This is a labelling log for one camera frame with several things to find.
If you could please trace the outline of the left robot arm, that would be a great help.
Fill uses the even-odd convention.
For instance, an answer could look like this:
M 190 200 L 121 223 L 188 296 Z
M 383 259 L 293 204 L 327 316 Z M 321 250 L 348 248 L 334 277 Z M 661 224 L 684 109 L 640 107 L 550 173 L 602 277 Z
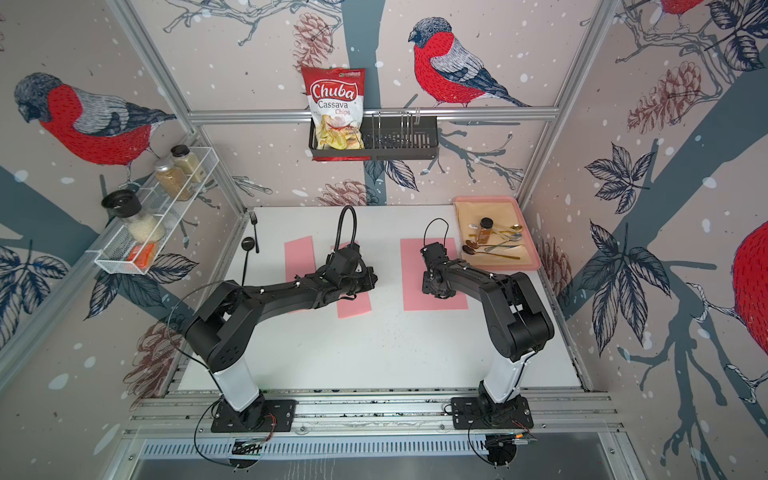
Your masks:
M 241 286 L 224 281 L 195 313 L 183 333 L 200 358 L 221 399 L 213 408 L 214 433 L 288 432 L 297 402 L 268 400 L 244 355 L 254 331 L 276 317 L 352 301 L 374 289 L 377 276 L 365 264 L 360 246 L 334 249 L 314 273 L 291 282 Z

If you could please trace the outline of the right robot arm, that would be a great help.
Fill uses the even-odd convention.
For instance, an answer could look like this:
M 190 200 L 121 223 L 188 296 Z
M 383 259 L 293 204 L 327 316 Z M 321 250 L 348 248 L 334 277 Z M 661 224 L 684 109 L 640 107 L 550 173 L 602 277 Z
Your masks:
M 554 324 L 530 277 L 525 273 L 492 273 L 460 259 L 434 242 L 423 246 L 422 292 L 447 300 L 461 292 L 480 302 L 490 341 L 497 355 L 479 383 L 472 405 L 454 409 L 455 427 L 484 420 L 492 426 L 533 427 L 521 380 L 531 358 L 554 338 Z

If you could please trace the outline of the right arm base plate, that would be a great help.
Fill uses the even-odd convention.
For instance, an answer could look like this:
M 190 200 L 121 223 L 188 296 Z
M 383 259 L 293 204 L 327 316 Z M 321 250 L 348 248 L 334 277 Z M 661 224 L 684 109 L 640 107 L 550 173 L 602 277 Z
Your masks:
M 502 404 L 485 397 L 453 397 L 449 408 L 456 430 L 523 429 L 534 427 L 528 400 L 518 395 Z

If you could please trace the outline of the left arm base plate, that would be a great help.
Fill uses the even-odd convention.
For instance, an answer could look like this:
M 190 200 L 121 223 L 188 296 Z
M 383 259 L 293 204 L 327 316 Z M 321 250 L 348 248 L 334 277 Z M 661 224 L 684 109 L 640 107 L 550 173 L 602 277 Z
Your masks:
M 296 400 L 265 400 L 259 397 L 242 412 L 237 412 L 226 400 L 222 400 L 215 408 L 211 431 L 231 434 L 289 432 L 297 405 Z

